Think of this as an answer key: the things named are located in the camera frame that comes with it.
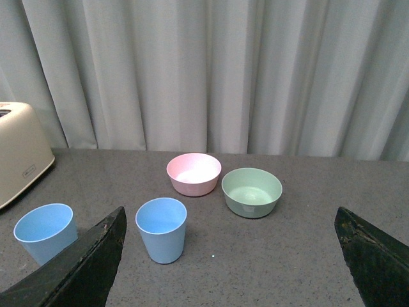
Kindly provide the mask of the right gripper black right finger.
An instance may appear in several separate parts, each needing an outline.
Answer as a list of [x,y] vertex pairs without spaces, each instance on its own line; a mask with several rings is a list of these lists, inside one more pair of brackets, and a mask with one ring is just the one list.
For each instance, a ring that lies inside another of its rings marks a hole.
[[344,207],[334,228],[364,305],[408,306],[408,246]]

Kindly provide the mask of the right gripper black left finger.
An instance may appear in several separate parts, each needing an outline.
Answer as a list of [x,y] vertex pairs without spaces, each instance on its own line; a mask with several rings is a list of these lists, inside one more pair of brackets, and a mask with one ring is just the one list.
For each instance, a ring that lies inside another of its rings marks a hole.
[[126,231],[125,209],[118,207],[35,272],[1,292],[1,306],[105,306]]

